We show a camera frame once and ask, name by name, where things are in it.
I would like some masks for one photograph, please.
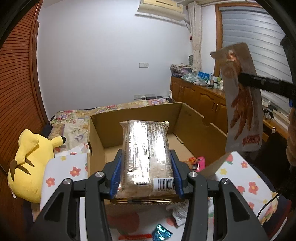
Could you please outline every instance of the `silver screw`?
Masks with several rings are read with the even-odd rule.
[[[225,185],[228,185],[230,183],[230,180],[228,178],[222,178],[222,183]]]
[[[71,179],[70,178],[66,178],[63,180],[63,184],[65,185],[69,185],[71,183]]]
[[[197,172],[190,172],[190,173],[189,173],[189,176],[190,176],[190,177],[197,177],[198,174],[197,174]]]
[[[102,177],[102,176],[104,176],[104,173],[103,172],[96,172],[95,176],[96,177]]]

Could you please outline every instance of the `pikachu plush toy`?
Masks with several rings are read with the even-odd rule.
[[[18,141],[19,149],[10,162],[8,184],[16,196],[40,203],[41,187],[47,162],[54,158],[53,148],[65,143],[65,137],[48,140],[24,130]]]

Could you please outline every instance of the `plush toy tail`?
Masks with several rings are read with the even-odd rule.
[[[38,138],[30,130],[24,130],[19,137],[19,149],[15,155],[17,165],[21,165],[25,162],[25,156],[31,152],[39,143]]]
[[[52,143],[52,147],[59,147],[66,142],[66,137],[55,137],[54,139],[50,140]]]

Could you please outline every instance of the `white wall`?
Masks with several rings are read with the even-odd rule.
[[[135,94],[168,94],[170,65],[188,63],[192,54],[190,32],[184,22],[136,16],[138,6],[139,0],[63,0],[41,10],[37,67],[49,118],[130,102]]]
[[[216,51],[216,12],[215,5],[202,7],[202,70],[214,73],[215,60],[210,52]]]

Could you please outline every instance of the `wooden louvered door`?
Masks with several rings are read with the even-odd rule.
[[[15,26],[0,48],[0,221],[24,238],[22,199],[7,186],[9,163],[24,129],[40,133],[46,124],[36,68],[37,3]]]

